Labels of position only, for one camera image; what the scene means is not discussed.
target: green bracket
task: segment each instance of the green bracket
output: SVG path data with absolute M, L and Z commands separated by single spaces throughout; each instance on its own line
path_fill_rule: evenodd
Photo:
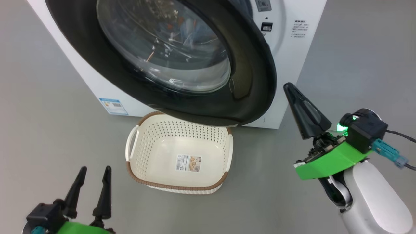
M 343 142 L 324 156 L 298 166 L 295 170 L 302 180 L 324 178 L 354 166 L 371 152 L 362 154 L 350 144 Z
M 76 222 L 66 222 L 59 229 L 58 234 L 109 234 L 110 232 L 99 228 L 80 224 Z

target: white washing machine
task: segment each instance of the white washing machine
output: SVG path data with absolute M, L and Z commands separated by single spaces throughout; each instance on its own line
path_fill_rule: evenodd
M 108 113 L 277 129 L 326 0 L 28 2 Z

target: white plastic basket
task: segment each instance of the white plastic basket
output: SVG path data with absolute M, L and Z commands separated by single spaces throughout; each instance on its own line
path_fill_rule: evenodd
M 216 192 L 228 175 L 232 156 L 230 129 L 161 112 L 143 117 L 126 143 L 127 170 L 134 180 L 183 194 Z

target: black cable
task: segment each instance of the black cable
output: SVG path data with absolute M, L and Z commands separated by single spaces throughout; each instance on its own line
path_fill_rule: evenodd
M 415 140 L 414 138 L 411 138 L 411 137 L 409 137 L 409 136 L 407 136 L 407 135 L 405 135 L 405 134 L 403 134 L 403 133 L 400 133 L 400 132 L 395 132 L 395 131 L 390 131 L 390 130 L 386 130 L 386 132 L 388 132 L 388 133 L 392 133 L 392 134 L 396 134 L 396 135 L 399 135 L 399 136 L 401 136 L 401 137 L 406 138 L 407 140 L 409 140 L 409 141 L 411 141 L 411 142 L 416 143 L 416 140 Z
M 409 137 L 409 136 L 407 136 L 407 135 L 405 135 L 405 134 L 403 134 L 403 133 L 400 133 L 400 132 L 395 132 L 395 131 L 390 131 L 390 130 L 386 130 L 386 132 L 388 132 L 388 133 L 392 133 L 392 134 L 396 134 L 396 135 L 399 135 L 399 136 L 401 136 L 401 137 L 406 138 L 407 140 L 409 140 L 409 141 L 411 141 L 411 142 L 416 143 L 416 140 L 415 140 L 414 138 Z M 405 166 L 405 167 L 407 167 L 407 168 L 409 168 L 409 169 L 411 169 L 411 170 L 416 171 L 416 167 L 411 166 L 411 165 L 409 165 L 409 164 L 407 164 L 407 163 L 406 163 L 404 166 Z
M 416 167 L 411 166 L 411 165 L 409 165 L 409 164 L 407 164 L 407 163 L 406 163 L 404 166 L 405 166 L 405 167 L 407 167 L 407 168 L 409 168 L 409 169 L 411 169 L 411 170 L 416 171 Z

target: gray floor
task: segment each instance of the gray floor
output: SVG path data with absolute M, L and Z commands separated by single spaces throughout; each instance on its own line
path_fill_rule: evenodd
M 361 107 L 391 129 L 416 136 L 416 2 L 328 0 L 298 87 L 336 122 Z M 234 129 L 234 158 L 223 187 L 209 196 L 171 194 L 134 182 L 124 144 L 137 118 L 110 116 L 29 5 L 0 2 L 0 220 L 18 233 L 39 202 L 63 198 L 88 166 L 79 222 L 92 221 L 106 165 L 113 168 L 117 233 L 346 233 L 317 181 L 298 179 L 304 158 L 290 112 L 279 130 Z M 416 145 L 386 140 L 416 164 Z M 416 215 L 416 174 L 372 155 Z

